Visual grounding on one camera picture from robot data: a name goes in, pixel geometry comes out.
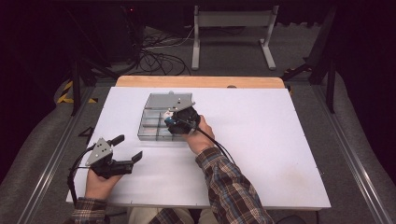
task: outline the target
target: person's left hand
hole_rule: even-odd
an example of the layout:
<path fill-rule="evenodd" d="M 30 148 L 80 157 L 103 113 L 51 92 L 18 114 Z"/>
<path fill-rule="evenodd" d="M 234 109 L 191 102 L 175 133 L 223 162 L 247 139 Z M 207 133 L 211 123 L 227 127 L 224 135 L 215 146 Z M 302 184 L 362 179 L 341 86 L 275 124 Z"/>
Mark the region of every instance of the person's left hand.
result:
<path fill-rule="evenodd" d="M 98 176 L 92 169 L 87 174 L 85 197 L 106 200 L 122 175 L 114 175 L 109 179 Z"/>

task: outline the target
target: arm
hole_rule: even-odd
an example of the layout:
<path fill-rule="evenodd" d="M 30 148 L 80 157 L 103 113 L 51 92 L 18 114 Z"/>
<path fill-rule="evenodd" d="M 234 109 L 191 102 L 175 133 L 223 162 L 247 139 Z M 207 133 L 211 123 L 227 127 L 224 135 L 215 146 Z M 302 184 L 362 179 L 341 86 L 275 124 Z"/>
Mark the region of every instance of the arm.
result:
<path fill-rule="evenodd" d="M 199 127 L 214 138 L 210 126 L 201 117 Z M 221 155 L 203 134 L 184 135 L 196 162 L 205 174 L 209 202 L 219 223 L 273 223 L 262 208 L 259 195 L 239 168 Z"/>
<path fill-rule="evenodd" d="M 105 220 L 107 198 L 122 175 L 105 179 L 97 176 L 93 170 L 88 171 L 85 197 L 78 198 L 72 216 L 64 224 L 72 223 L 108 223 Z"/>

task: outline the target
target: metal bracket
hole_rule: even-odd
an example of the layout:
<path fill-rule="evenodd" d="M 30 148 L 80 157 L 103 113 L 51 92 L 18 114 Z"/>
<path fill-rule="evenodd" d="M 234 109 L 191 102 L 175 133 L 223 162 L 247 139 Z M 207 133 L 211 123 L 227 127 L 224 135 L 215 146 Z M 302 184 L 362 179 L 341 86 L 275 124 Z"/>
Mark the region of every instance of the metal bracket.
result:
<path fill-rule="evenodd" d="M 90 157 L 87 159 L 85 165 L 90 166 L 96 163 L 97 161 L 101 160 L 102 158 L 110 155 L 111 153 L 113 153 L 113 149 L 108 144 L 108 142 L 105 141 L 104 138 L 99 138 L 98 142 L 95 144 L 92 150 Z"/>

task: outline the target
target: metal stand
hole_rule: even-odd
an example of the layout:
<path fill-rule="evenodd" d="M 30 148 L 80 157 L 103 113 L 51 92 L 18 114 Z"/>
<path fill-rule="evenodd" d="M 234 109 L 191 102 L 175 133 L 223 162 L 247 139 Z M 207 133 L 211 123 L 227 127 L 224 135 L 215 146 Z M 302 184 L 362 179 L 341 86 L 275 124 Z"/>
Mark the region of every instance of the metal stand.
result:
<path fill-rule="evenodd" d="M 325 54 L 324 52 L 330 30 L 332 29 L 332 22 L 334 20 L 335 11 L 336 7 L 330 8 L 320 28 L 314 46 L 312 47 L 311 52 L 306 59 L 306 62 L 296 69 L 286 70 L 283 77 L 281 77 L 283 81 L 286 81 L 292 77 L 301 74 L 304 71 L 312 69 L 312 74 L 309 77 L 309 82 L 312 85 L 318 85 L 320 84 L 321 80 L 326 76 L 326 74 L 328 74 L 326 103 L 332 113 L 334 113 L 332 103 L 334 95 L 335 64 L 332 60 L 332 50 L 327 50 L 331 53 Z"/>
<path fill-rule="evenodd" d="M 199 69 L 200 57 L 200 27 L 211 26 L 268 26 L 266 37 L 260 39 L 262 52 L 267 61 L 268 68 L 275 70 L 276 66 L 268 44 L 274 30 L 277 10 L 279 6 L 274 6 L 267 11 L 199 11 L 199 7 L 194 9 L 194 45 L 192 50 L 192 70 Z"/>

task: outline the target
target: clear plastic box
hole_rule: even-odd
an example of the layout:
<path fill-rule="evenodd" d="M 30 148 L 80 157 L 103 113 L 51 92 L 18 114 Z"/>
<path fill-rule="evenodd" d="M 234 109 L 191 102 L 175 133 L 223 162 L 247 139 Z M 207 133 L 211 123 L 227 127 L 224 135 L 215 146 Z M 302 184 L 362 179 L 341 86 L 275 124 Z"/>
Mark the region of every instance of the clear plastic box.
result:
<path fill-rule="evenodd" d="M 179 99 L 192 101 L 192 93 L 151 93 L 143 109 L 137 136 L 140 141 L 184 141 L 180 134 L 169 133 L 163 114 Z"/>

